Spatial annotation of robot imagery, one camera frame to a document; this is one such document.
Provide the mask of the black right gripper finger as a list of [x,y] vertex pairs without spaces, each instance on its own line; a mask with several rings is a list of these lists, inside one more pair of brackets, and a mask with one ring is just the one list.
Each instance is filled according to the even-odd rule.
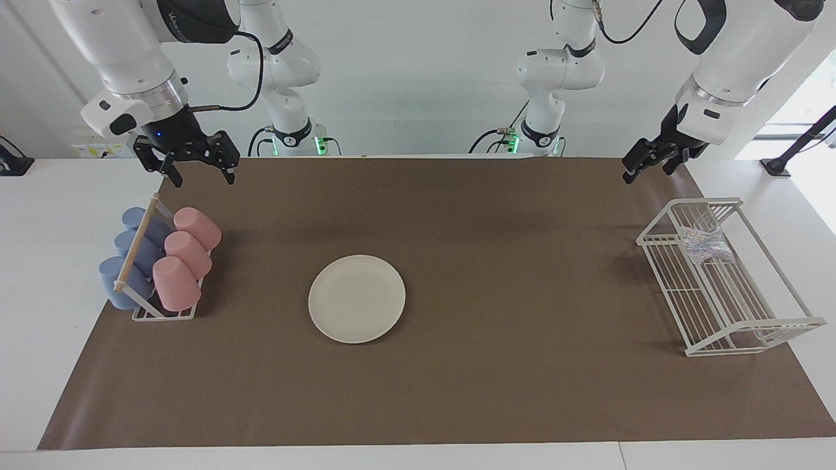
[[134,137],[133,151],[135,157],[147,172],[159,173],[167,178],[175,188],[182,187],[183,177],[175,167],[173,155],[166,154],[164,157],[157,155],[161,151],[150,142],[147,136]]
[[218,131],[206,140],[206,163],[221,170],[228,185],[233,185],[241,154],[226,131]]

